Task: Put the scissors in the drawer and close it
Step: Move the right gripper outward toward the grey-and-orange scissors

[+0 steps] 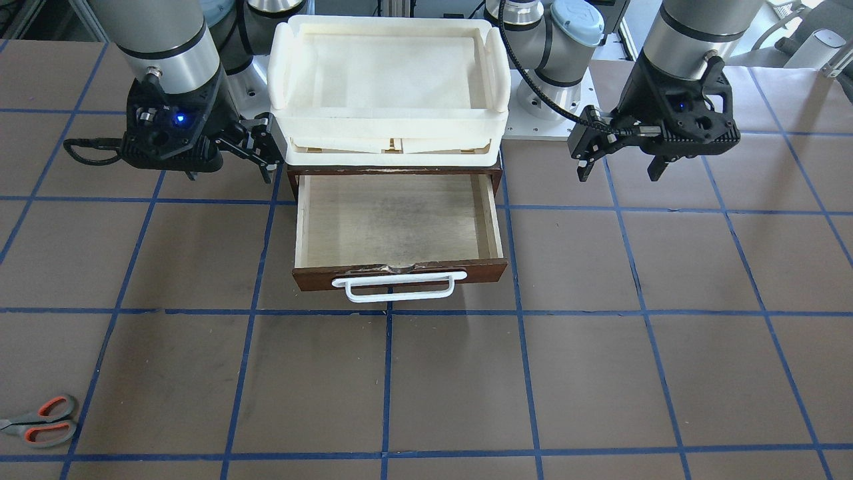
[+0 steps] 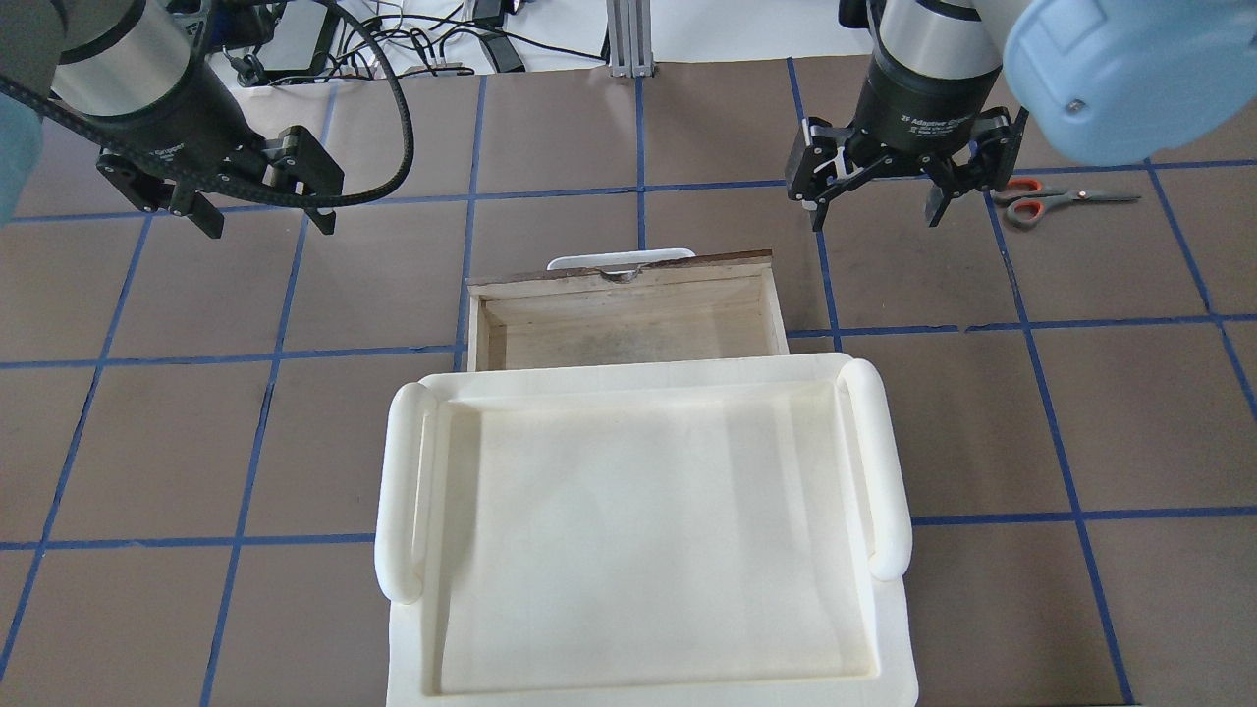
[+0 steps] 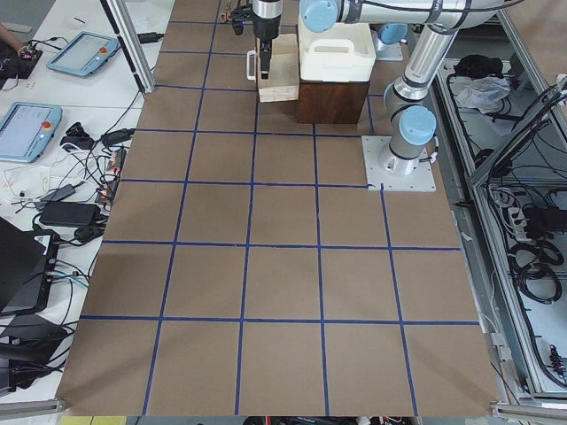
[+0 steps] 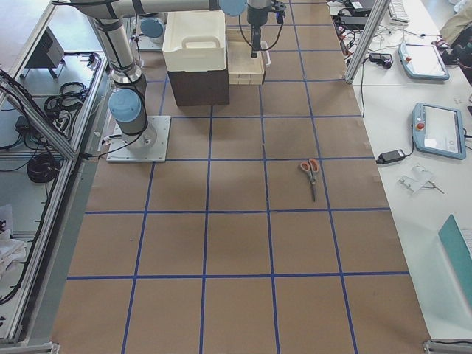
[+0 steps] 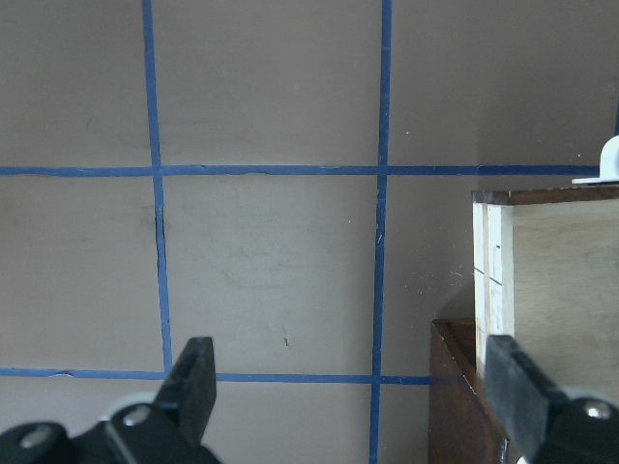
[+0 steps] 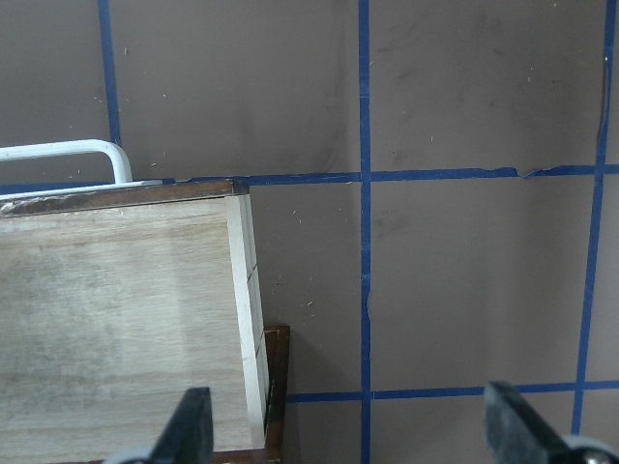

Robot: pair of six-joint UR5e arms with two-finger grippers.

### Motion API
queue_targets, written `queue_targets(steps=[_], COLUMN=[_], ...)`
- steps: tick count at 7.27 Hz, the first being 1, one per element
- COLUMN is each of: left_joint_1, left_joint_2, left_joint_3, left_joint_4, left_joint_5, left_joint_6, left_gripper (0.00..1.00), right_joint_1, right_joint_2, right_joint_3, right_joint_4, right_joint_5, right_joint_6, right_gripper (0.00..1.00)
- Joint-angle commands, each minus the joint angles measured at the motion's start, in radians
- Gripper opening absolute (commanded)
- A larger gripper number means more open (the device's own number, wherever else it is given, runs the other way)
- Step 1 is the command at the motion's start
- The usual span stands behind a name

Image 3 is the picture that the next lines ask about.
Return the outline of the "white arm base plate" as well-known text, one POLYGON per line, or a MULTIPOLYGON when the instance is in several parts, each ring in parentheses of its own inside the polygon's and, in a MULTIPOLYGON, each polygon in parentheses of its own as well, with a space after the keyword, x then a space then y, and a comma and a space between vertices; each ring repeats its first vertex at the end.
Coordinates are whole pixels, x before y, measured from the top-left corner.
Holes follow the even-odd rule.
POLYGON ((403 53, 401 42, 406 38, 408 25, 387 23, 370 25, 376 59, 379 61, 401 62, 403 53))
POLYGON ((418 158, 396 157, 390 150, 388 135, 364 135, 362 153, 369 190, 392 192, 434 192, 436 184, 428 152, 425 148, 418 158))

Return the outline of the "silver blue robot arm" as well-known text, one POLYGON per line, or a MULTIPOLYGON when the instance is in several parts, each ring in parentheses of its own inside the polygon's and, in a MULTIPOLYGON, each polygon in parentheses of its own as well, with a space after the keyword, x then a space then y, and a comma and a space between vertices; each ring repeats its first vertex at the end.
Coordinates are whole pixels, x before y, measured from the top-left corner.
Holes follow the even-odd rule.
POLYGON ((388 174, 407 176, 432 139, 436 120, 421 105, 441 62, 461 28, 478 26, 491 18, 502 1, 301 1, 300 19, 314 33, 337 23, 422 24, 423 31, 402 76, 384 93, 393 136, 378 154, 388 174))

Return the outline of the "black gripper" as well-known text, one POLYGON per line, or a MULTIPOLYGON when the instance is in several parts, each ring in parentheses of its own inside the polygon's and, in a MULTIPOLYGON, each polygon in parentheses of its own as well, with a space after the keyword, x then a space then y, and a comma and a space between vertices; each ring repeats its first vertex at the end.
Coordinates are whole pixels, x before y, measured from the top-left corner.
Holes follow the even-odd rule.
POLYGON ((282 0, 253 0, 252 17, 253 30, 260 39, 260 77, 269 78, 272 58, 272 40, 279 36, 281 16, 283 12, 282 0))

